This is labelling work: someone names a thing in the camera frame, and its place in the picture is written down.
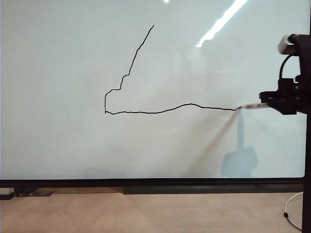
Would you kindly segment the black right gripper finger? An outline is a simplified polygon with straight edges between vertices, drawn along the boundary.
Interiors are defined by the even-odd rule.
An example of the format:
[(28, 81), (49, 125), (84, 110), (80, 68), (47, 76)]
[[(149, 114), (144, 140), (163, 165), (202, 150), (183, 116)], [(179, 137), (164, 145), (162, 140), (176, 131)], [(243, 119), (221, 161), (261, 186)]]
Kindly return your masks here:
[(268, 100), (278, 97), (279, 93), (277, 91), (264, 91), (259, 93), (259, 99), (261, 102), (268, 102)]
[(283, 101), (282, 99), (270, 99), (268, 100), (268, 105), (283, 115), (297, 114), (297, 111), (293, 108), (293, 106), (287, 101)]

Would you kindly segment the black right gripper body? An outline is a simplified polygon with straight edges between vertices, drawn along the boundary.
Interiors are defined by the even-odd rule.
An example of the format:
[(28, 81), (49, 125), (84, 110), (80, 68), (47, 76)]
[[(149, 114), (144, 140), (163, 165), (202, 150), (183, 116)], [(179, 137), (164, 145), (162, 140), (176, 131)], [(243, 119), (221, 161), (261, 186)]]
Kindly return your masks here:
[(300, 113), (311, 112), (311, 78), (297, 75), (295, 78), (278, 80), (279, 99), (287, 101)]

